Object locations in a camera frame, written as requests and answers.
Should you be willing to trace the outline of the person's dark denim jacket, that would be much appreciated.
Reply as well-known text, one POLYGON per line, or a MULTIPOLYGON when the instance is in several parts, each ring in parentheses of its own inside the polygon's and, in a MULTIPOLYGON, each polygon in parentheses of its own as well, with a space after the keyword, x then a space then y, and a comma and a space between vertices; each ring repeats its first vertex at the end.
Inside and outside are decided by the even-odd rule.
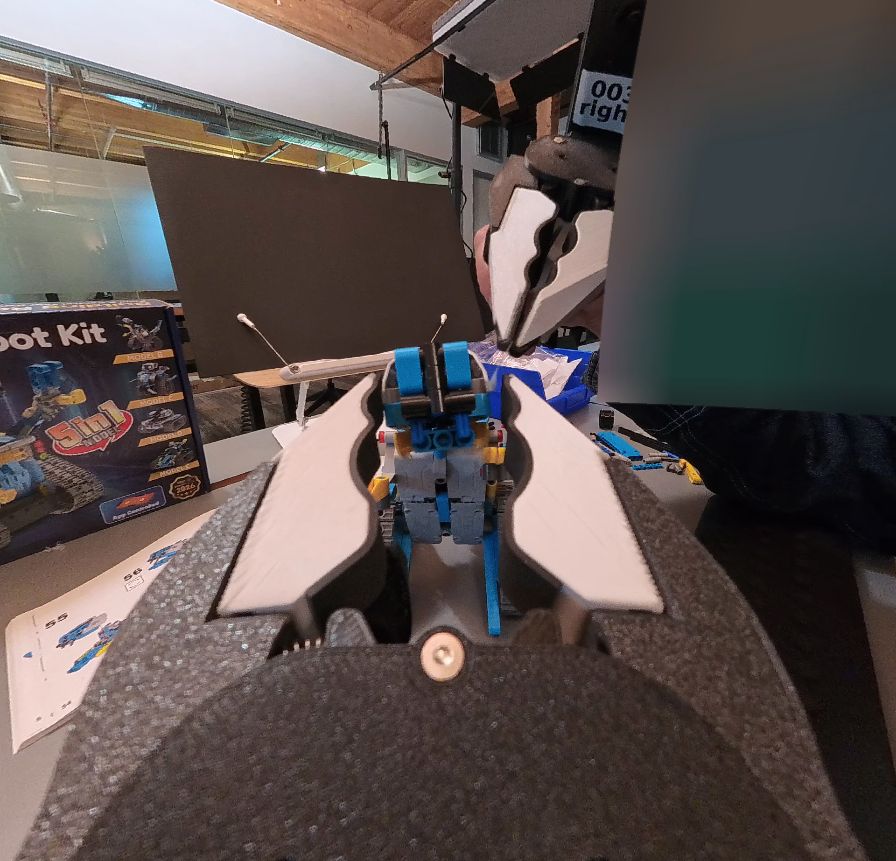
POLYGON ((894 554, 894 417, 611 405, 693 464, 714 494, 894 554))

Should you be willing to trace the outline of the pile of loose building bricks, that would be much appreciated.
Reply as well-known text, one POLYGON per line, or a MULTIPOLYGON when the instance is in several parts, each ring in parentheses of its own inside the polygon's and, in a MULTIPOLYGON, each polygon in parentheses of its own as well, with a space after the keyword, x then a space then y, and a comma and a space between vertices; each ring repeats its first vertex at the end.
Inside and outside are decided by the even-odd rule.
POLYGON ((598 430, 589 436, 601 452, 634 471, 666 470, 686 476, 693 485, 703 485, 698 470, 665 441, 625 426, 616 426, 615 412, 610 407, 599 407, 598 430))

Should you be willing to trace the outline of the blue storage bin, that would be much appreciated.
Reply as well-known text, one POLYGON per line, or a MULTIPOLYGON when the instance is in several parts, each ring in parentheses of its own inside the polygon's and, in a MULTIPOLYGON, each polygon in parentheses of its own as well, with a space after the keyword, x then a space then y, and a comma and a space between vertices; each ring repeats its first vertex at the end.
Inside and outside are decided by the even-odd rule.
POLYGON ((537 396, 540 396, 543 399, 546 399, 548 404, 553 407, 556 411, 560 412, 563 416, 567 416, 570 413, 576 411, 577 409, 586 407, 589 403, 590 398, 593 393, 589 390, 589 388, 584 384, 583 377, 585 370, 588 366, 588 363, 592 357, 591 352, 589 351, 579 351, 579 350, 571 350, 571 349, 559 349, 553 350, 560 354, 569 354, 570 357, 577 360, 577 366, 574 371, 574 374, 569 379, 569 382, 566 384, 565 389, 558 394, 553 399, 546 399, 541 396, 539 392, 534 390, 532 384, 526 378, 520 378, 516 371, 503 371, 499 368, 491 368, 488 365, 484 364, 487 374, 491 380, 494 380, 494 389, 490 392, 490 405, 491 405, 491 417, 493 419, 501 419, 502 417, 502 384, 505 380, 505 376, 514 376, 521 380, 522 383, 530 387, 537 396))

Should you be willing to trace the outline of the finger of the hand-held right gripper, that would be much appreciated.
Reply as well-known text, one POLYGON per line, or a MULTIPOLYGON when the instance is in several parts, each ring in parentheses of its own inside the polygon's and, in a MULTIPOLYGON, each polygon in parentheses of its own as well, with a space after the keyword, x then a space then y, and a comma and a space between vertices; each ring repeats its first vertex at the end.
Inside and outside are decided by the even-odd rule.
POLYGON ((521 326, 530 291, 528 270, 539 257, 539 231, 555 217, 556 211, 556 204, 542 192, 517 186, 499 227, 491 234, 491 310, 501 350, 511 349, 521 326))
POLYGON ((585 210, 572 221, 557 221, 544 265, 514 328, 512 355, 520 356, 602 288, 613 217, 612 210, 585 210))

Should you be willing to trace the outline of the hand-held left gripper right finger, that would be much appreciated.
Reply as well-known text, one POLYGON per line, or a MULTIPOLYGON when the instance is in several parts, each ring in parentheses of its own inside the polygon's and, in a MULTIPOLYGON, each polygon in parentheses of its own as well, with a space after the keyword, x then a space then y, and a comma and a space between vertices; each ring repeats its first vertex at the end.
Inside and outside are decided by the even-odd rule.
POLYGON ((504 378, 513 481, 501 588, 522 613, 554 609, 566 643, 594 610, 661 614, 664 602, 599 451, 514 376, 504 378))

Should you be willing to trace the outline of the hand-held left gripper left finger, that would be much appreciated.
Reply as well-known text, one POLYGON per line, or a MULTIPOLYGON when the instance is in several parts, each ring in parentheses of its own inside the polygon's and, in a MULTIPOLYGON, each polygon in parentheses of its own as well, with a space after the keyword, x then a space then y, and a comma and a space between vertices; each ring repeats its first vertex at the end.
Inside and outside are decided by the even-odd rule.
POLYGON ((368 484, 380 457, 379 377, 366 375, 281 453, 218 600, 220 616, 285 612, 299 635, 330 613, 365 610, 387 560, 368 484))

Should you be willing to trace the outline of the black light stand pole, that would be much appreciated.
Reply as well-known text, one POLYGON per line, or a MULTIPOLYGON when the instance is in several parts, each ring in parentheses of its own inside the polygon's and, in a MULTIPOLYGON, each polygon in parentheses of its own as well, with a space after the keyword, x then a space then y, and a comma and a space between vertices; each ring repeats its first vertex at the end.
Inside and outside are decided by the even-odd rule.
POLYGON ((454 101, 452 112, 452 155, 449 167, 449 182, 454 209, 458 218, 462 217, 463 208, 463 173, 462 173, 462 106, 454 101))

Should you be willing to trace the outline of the large black board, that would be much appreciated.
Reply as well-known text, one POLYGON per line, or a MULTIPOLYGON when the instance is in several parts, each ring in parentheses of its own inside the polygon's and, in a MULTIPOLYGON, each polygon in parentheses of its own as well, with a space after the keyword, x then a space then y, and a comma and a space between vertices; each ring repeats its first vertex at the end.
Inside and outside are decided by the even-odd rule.
POLYGON ((445 186, 148 148, 203 377, 485 335, 445 186))

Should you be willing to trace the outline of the blue grey building-block toy robot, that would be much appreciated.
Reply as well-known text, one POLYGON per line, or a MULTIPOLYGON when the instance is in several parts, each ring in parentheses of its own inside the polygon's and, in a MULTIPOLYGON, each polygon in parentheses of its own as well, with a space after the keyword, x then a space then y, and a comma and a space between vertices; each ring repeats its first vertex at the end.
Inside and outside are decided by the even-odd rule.
POLYGON ((499 537, 512 482, 505 440, 490 418, 490 382, 464 341, 398 349, 382 380, 382 466, 369 490, 387 544, 407 564, 413 544, 449 537, 484 549, 487 631, 515 609, 499 587, 499 537))

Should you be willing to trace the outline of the grey desk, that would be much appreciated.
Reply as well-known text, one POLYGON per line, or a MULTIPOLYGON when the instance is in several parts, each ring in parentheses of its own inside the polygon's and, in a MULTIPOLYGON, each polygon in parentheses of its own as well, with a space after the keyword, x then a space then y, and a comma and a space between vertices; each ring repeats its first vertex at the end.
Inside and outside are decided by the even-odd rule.
MULTIPOLYGON (((2 565, 2 644, 9 621, 55 600, 90 578, 125 561, 137 551, 158 542, 167 532, 230 498, 237 484, 261 462, 272 458, 280 444, 275 428, 236 434, 208 442, 205 456, 215 490, 174 508, 131 519, 106 531, 98 531, 49 551, 2 565)), ((655 470, 635 473, 673 514, 694 531, 711 493, 689 484, 686 476, 655 470)), ((476 626, 477 637, 487 636, 483 552, 478 547, 456 546, 450 539, 438 545, 415 545, 410 567, 413 635, 431 621, 447 622, 447 611, 458 613, 458 622, 476 626)), ((25 764, 30 750, 13 753, 6 649, 2 646, 2 769, 25 764)))

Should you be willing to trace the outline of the dark blue robot kit box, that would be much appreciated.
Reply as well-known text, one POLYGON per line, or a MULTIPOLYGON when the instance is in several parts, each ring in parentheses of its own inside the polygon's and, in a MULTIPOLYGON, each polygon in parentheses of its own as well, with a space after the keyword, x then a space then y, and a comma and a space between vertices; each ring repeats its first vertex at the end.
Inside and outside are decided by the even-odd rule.
POLYGON ((173 308, 1 308, 1 561, 205 493, 173 308))

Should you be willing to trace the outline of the person's right hand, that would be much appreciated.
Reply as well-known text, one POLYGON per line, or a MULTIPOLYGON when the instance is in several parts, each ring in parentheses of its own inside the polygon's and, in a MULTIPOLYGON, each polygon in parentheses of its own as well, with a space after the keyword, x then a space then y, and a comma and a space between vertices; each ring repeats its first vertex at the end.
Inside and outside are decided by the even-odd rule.
POLYGON ((478 228, 474 236, 476 284, 478 295, 482 298, 478 305, 486 332, 494 329, 494 318, 491 312, 491 284, 487 262, 489 232, 490 227, 486 224, 478 228))

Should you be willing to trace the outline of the clear plastic parts bags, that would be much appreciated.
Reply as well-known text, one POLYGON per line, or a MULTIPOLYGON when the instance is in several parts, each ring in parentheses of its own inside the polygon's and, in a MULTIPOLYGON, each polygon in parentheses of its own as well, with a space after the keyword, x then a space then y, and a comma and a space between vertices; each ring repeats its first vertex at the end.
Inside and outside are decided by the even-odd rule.
POLYGON ((503 371, 516 371, 520 378, 526 378, 536 392, 546 399, 553 399, 560 394, 574 374, 577 360, 569 354, 560 354, 553 350, 534 348, 524 356, 513 357, 498 349, 493 340, 472 342, 469 349, 483 364, 503 371))

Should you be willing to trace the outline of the wooden table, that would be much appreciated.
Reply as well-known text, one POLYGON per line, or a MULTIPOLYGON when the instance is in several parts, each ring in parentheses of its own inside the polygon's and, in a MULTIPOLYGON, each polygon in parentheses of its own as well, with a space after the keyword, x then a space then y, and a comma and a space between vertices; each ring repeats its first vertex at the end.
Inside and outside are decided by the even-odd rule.
POLYGON ((303 421, 325 404, 332 405, 343 392, 334 380, 353 375, 383 371, 393 360, 393 352, 358 357, 316 360, 287 364, 281 370, 235 374, 242 385, 242 432, 266 427, 260 390, 277 388, 280 391, 283 415, 287 421, 303 421))

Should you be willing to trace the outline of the black boom rod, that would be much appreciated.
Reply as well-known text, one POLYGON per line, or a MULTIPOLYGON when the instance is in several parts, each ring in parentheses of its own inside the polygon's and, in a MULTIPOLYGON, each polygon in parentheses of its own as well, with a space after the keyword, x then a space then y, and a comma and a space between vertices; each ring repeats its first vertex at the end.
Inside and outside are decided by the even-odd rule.
POLYGON ((391 71, 386 73, 380 73, 376 81, 374 81, 370 86, 369 90, 371 91, 379 91, 385 83, 387 83, 392 78, 395 78, 398 74, 402 73, 409 69, 410 66, 416 64, 418 61, 428 56, 438 45, 436 41, 431 42, 423 49, 419 50, 415 55, 413 55, 410 59, 406 60, 402 64, 394 67, 391 71))

